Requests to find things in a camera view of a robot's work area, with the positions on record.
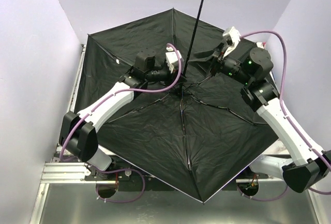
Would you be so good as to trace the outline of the purple folding umbrella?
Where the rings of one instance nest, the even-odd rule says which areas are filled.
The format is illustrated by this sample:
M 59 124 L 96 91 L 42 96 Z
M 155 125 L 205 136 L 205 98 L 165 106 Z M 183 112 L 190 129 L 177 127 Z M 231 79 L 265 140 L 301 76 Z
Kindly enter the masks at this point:
M 160 64 L 167 43 L 186 56 L 215 48 L 221 38 L 221 29 L 177 9 L 89 34 L 75 110 L 108 92 L 142 48 L 155 51 Z M 141 94 L 97 133 L 102 147 L 200 202 L 277 140 L 243 101 L 242 85 L 223 74 L 208 79 L 208 67 L 191 58 L 183 87 Z

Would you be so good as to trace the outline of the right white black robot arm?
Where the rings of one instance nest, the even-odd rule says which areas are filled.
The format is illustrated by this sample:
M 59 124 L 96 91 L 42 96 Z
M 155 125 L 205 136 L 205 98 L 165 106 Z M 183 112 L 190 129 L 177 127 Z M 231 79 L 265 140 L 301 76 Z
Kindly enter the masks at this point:
M 299 126 L 278 90 L 267 81 L 273 63 L 263 44 L 255 43 L 241 61 L 230 57 L 234 50 L 222 42 L 212 50 L 195 53 L 194 60 L 209 63 L 211 76 L 222 73 L 241 83 L 244 102 L 270 126 L 291 155 L 289 159 L 260 155 L 250 170 L 280 178 L 293 191 L 302 193 L 329 173 L 330 151 L 317 145 Z

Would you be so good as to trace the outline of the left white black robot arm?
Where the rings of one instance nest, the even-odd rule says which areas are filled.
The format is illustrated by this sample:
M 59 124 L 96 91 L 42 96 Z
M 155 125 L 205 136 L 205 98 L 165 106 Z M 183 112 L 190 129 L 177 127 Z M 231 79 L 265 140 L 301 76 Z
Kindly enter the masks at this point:
M 163 91 L 167 91 L 180 79 L 184 64 L 180 51 L 168 46 L 161 67 L 155 66 L 155 54 L 149 49 L 142 49 L 135 64 L 105 95 L 78 113 L 68 111 L 64 115 L 58 142 L 62 146 L 60 159 L 64 158 L 64 151 L 69 151 L 75 158 L 100 171 L 109 168 L 112 159 L 99 148 L 97 139 L 102 125 L 141 93 L 150 93 L 147 88 L 150 82 L 164 82 L 167 86 Z

